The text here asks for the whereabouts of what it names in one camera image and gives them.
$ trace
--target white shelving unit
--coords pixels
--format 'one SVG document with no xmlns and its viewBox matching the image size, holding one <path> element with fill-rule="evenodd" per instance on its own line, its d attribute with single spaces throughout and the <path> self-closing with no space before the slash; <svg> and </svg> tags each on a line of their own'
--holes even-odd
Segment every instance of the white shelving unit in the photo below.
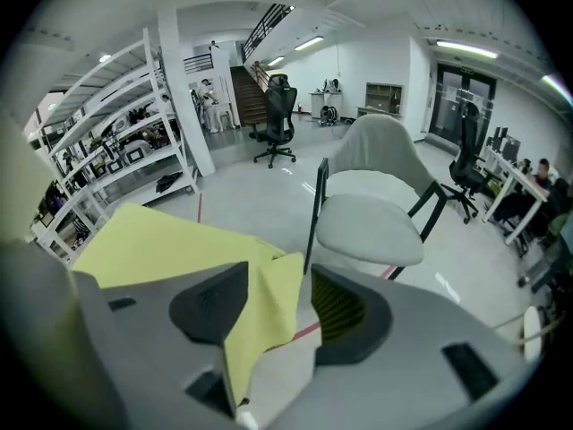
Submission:
<svg viewBox="0 0 573 430">
<path fill-rule="evenodd" d="M 41 125 L 41 127 L 62 126 L 65 129 L 63 137 L 50 151 L 44 147 L 43 140 L 41 138 L 39 140 L 40 145 L 50 157 L 53 166 L 52 171 L 60 186 L 63 187 L 68 202 L 56 214 L 48 227 L 49 230 L 44 231 L 42 238 L 38 238 L 38 242 L 42 246 L 46 241 L 49 241 L 50 244 L 53 241 L 58 242 L 58 244 L 63 242 L 61 239 L 55 238 L 57 236 L 56 228 L 70 211 L 74 211 L 84 223 L 87 220 L 86 226 L 92 233 L 97 231 L 97 228 L 79 208 L 81 202 L 91 202 L 95 205 L 100 215 L 96 222 L 99 225 L 101 220 L 105 223 L 115 209 L 123 203 L 145 204 L 185 188 L 196 193 L 199 191 L 196 184 L 197 170 L 187 162 L 184 135 L 180 133 L 181 140 L 176 140 L 169 124 L 165 103 L 161 99 L 161 95 L 166 92 L 167 86 L 159 69 L 158 51 L 152 47 L 148 30 L 144 29 L 141 40 L 115 53 L 106 62 L 95 66 L 64 94 L 62 100 Z M 66 188 L 66 183 L 72 182 L 74 175 L 85 169 L 97 156 L 105 153 L 102 147 L 95 149 L 87 157 L 80 160 L 78 165 L 66 176 L 61 176 L 57 169 L 58 154 L 63 151 L 70 151 L 80 141 L 86 141 L 89 132 L 94 128 L 103 129 L 113 124 L 117 118 L 126 115 L 130 110 L 143 107 L 154 101 L 159 112 L 123 130 L 116 136 L 117 140 L 121 142 L 147 126 L 162 122 L 167 131 L 169 145 L 154 150 L 137 162 L 126 164 L 113 174 L 91 180 L 91 183 L 81 190 L 70 193 Z M 156 190 L 157 181 L 162 176 L 167 175 L 164 166 L 158 170 L 157 178 L 153 178 L 151 175 L 151 181 L 128 190 L 129 192 L 124 193 L 120 199 L 113 202 L 98 202 L 96 200 L 94 194 L 104 194 L 100 197 L 106 199 L 107 196 L 102 193 L 102 190 L 105 191 L 107 187 L 135 171 L 143 168 L 149 171 L 150 168 L 153 169 L 153 164 L 170 157 L 175 157 L 176 163 L 168 168 L 167 173 L 182 172 L 182 175 L 166 191 L 158 193 Z M 66 252 L 70 255 L 70 261 L 73 261 L 77 257 L 78 251 L 70 254 L 69 247 L 67 248 Z"/>
</svg>

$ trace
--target column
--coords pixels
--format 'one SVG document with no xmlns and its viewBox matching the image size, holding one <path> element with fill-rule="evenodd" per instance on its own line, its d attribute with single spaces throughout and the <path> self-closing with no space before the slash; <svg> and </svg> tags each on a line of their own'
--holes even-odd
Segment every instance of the column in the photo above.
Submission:
<svg viewBox="0 0 573 430">
<path fill-rule="evenodd" d="M 171 2 L 163 2 L 158 7 L 159 43 L 163 55 L 164 75 L 171 92 L 171 101 L 177 113 L 181 131 L 189 150 L 203 176 L 215 172 L 213 160 L 203 137 L 201 123 L 195 114 L 195 108 L 189 83 L 183 66 L 177 10 Z"/>
</svg>

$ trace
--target ceiling light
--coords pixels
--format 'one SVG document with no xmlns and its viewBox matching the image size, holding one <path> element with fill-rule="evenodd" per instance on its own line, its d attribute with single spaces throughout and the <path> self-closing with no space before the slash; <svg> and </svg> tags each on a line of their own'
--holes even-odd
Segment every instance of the ceiling light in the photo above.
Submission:
<svg viewBox="0 0 573 430">
<path fill-rule="evenodd" d="M 551 75 L 545 75 L 542 80 L 554 88 L 573 107 L 573 98 L 565 86 L 557 82 Z"/>
<path fill-rule="evenodd" d="M 279 63 L 280 61 L 282 61 L 283 59 L 284 59 L 283 56 L 279 56 L 279 57 L 277 57 L 274 61 L 269 62 L 269 63 L 268 63 L 268 66 L 271 67 L 271 66 L 273 66 L 274 64 L 278 64 L 278 63 Z"/>
<path fill-rule="evenodd" d="M 300 51 L 301 49 L 305 49 L 310 45 L 314 45 L 314 43 L 318 43 L 319 41 L 323 41 L 324 37 L 314 37 L 313 39 L 309 39 L 306 43 L 303 43 L 300 47 L 296 47 L 296 51 Z"/>
<path fill-rule="evenodd" d="M 498 53 L 494 53 L 493 51 L 488 51 L 487 49 L 483 49 L 481 47 L 470 47 L 469 45 L 462 45 L 461 43 L 454 43 L 453 41 L 443 41 L 439 39 L 437 44 L 439 47 L 451 47 L 452 49 L 460 49 L 462 51 L 467 51 L 468 53 L 486 56 L 490 59 L 495 59 L 498 56 Z"/>
</svg>

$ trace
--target glass door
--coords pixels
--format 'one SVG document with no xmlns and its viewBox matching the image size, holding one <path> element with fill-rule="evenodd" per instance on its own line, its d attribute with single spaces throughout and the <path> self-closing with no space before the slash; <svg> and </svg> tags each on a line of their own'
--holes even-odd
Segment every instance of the glass door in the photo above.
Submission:
<svg viewBox="0 0 573 430">
<path fill-rule="evenodd" d="M 492 117 L 494 96 L 493 78 L 475 73 L 469 68 L 439 64 L 430 132 L 459 145 L 462 134 L 461 110 L 466 102 L 473 102 L 480 112 L 477 147 L 481 149 Z"/>
</svg>

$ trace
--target red line on floor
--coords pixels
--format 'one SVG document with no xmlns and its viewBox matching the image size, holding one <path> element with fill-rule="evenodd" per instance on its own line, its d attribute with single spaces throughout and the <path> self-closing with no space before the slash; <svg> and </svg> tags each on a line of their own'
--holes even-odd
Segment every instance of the red line on floor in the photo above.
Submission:
<svg viewBox="0 0 573 430">
<path fill-rule="evenodd" d="M 274 350 L 275 348 L 282 348 L 286 344 L 290 344 L 291 342 L 299 340 L 303 336 L 306 336 L 307 334 L 310 334 L 313 331 L 318 330 L 320 327 L 321 327 L 321 324 L 319 322 L 313 323 L 311 326 L 307 326 L 306 328 L 303 328 L 302 330 L 300 330 L 289 342 L 268 348 L 267 350 L 265 350 L 265 352 L 270 352 L 271 350 Z"/>
<path fill-rule="evenodd" d="M 396 266 L 390 266 L 387 270 L 385 270 L 382 275 L 380 276 L 381 279 L 387 279 L 388 276 L 394 272 L 394 270 L 396 269 Z"/>
<path fill-rule="evenodd" d="M 202 206 L 203 206 L 203 193 L 199 193 L 199 208 L 197 209 L 197 223 L 201 223 Z"/>
</svg>

